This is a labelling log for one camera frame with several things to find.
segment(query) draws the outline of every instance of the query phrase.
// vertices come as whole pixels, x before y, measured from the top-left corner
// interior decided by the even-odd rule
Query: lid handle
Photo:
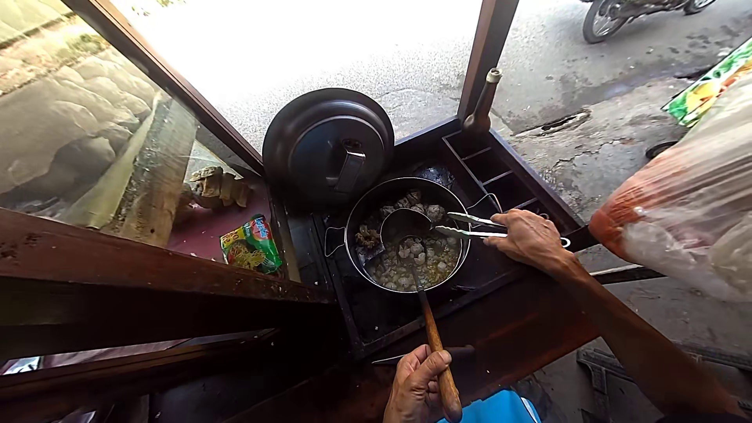
[[[355,181],[360,173],[360,168],[365,162],[365,153],[360,149],[360,142],[346,139],[342,142],[345,152],[347,153],[342,164],[342,170],[339,172],[337,183],[334,190],[341,193],[349,193],[355,186]]]

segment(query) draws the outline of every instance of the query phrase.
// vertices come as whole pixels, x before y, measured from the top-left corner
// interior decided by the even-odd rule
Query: tire
[[[595,24],[596,17],[598,16],[598,11],[604,3],[610,3],[611,1],[612,0],[595,0],[590,5],[590,9],[588,9],[587,15],[585,16],[585,22],[582,24],[582,35],[585,38],[585,41],[587,41],[588,43],[598,44],[605,41],[606,38],[612,36],[626,23],[626,18],[619,18],[617,19],[618,22],[616,22],[615,26],[609,29],[605,34],[597,35],[593,31],[593,25]]]
[[[654,145],[653,147],[650,147],[647,149],[647,151],[645,151],[645,156],[647,157],[648,160],[652,160],[656,158],[658,154],[661,154],[663,151],[668,150],[669,148],[671,148],[671,146],[675,145],[677,142],[679,141],[667,141],[667,142],[662,142],[658,145]]]
[[[697,6],[698,3],[700,3],[700,0],[689,0],[684,5],[684,14],[685,15],[694,15],[702,12],[705,10],[707,6],[710,6],[715,0],[710,0],[708,3],[705,3],[702,6]]]

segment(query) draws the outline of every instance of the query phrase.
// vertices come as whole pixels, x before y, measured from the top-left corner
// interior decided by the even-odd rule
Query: metal tongs
[[[449,218],[454,219],[455,221],[460,222],[467,222],[470,224],[480,224],[483,226],[488,227],[498,227],[498,228],[504,228],[507,229],[506,226],[502,224],[497,224],[496,222],[489,221],[488,219],[481,219],[477,216],[467,215],[466,213],[456,213],[454,211],[449,211],[447,213],[447,216]],[[507,236],[506,233],[498,233],[498,232],[472,232],[469,230],[461,230],[453,227],[444,227],[444,226],[437,226],[433,229],[437,230],[440,233],[443,233],[446,236],[451,236],[453,238],[461,238],[461,239],[470,239],[470,238],[488,238],[489,236],[498,236],[499,238],[505,238]],[[562,247],[567,248],[572,243],[567,238],[561,238],[562,240]]]

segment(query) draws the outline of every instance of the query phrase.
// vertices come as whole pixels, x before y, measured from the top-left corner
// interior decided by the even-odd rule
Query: concrete ground
[[[686,132],[660,106],[689,84],[687,79],[657,79],[586,107],[575,124],[559,132],[534,129],[509,142],[588,221],[608,195],[647,162],[647,148]],[[591,271],[625,263],[601,246],[581,252],[580,260]],[[716,300],[670,278],[608,289],[669,339],[752,355],[750,304]],[[602,339],[586,347],[608,351]],[[752,398],[750,381],[738,371],[719,365],[712,370],[732,393]],[[595,412],[589,373],[576,363],[574,352],[535,372],[521,386],[545,409],[550,423],[579,423],[581,409]],[[661,416],[630,382],[609,377],[608,396],[616,423],[648,423]]]
[[[149,16],[113,0],[133,26],[255,148],[290,100],[324,87],[376,99],[396,137],[456,113],[480,0],[188,0]],[[590,5],[521,0],[499,65],[493,111],[522,132],[654,78],[716,63],[752,36],[752,2],[641,17],[613,38],[582,38]]]

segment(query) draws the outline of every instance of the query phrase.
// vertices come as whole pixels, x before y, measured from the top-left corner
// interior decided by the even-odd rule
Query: asphalt road
[[[258,149],[280,108],[323,87],[375,98],[397,137],[451,116],[480,10],[479,0],[186,0],[143,17],[131,1],[113,3]],[[643,17],[590,45],[581,34],[588,7],[520,1],[493,108],[512,131],[708,67],[752,36],[752,2],[717,0],[693,16]]]

